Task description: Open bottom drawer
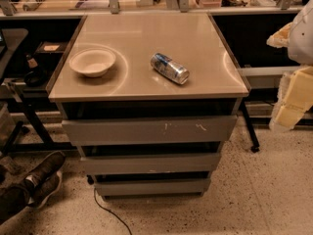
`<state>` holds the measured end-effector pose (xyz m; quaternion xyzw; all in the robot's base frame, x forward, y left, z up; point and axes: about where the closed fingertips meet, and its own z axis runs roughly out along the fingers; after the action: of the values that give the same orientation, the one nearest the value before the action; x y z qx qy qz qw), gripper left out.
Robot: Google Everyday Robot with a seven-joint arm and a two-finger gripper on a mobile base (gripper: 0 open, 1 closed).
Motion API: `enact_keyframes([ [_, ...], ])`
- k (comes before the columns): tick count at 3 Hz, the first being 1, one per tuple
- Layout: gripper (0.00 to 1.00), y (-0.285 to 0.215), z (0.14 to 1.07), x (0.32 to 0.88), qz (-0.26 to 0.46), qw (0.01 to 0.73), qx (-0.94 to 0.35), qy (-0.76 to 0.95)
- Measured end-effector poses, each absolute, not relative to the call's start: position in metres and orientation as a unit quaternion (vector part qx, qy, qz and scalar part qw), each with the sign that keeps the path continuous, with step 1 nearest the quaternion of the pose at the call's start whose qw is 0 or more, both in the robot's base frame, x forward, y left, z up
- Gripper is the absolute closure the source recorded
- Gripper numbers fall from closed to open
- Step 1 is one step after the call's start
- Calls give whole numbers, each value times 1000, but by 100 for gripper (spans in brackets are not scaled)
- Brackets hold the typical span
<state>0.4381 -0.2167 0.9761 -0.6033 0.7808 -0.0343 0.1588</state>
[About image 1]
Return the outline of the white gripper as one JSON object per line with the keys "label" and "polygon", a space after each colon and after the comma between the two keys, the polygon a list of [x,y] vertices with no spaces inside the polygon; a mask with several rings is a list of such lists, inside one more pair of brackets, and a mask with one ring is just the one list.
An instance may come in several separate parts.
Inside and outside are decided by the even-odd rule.
{"label": "white gripper", "polygon": [[[274,48],[288,47],[291,60],[303,65],[313,64],[313,8],[306,5],[292,23],[272,34],[266,44]],[[278,90],[269,127],[273,131],[289,131],[313,107],[313,67],[303,66],[285,72]]]}

